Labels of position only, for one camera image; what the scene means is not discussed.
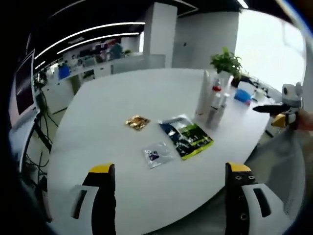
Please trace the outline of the person's right hand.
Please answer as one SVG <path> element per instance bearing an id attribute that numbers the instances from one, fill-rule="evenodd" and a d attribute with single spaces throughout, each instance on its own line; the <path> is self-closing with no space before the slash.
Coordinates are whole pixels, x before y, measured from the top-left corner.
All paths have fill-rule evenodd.
<path id="1" fill-rule="evenodd" d="M 308 113 L 304 109 L 298 112 L 298 129 L 303 131 L 313 131 L 313 114 Z"/>

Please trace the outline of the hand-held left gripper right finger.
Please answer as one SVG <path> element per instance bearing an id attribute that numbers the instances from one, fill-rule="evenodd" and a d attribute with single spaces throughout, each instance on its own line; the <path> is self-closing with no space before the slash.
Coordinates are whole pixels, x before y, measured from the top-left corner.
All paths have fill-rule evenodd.
<path id="1" fill-rule="evenodd" d="M 244 164 L 225 164 L 226 235 L 281 235 L 286 214 L 281 199 L 256 181 Z"/>

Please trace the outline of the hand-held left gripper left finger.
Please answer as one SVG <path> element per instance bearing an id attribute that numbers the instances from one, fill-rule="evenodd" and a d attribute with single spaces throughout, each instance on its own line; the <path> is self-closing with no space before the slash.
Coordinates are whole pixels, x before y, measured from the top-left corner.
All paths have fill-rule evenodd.
<path id="1" fill-rule="evenodd" d="M 91 235 L 114 235 L 115 230 L 115 166 L 100 164 L 91 168 L 83 183 L 74 187 L 70 216 L 80 231 Z"/>

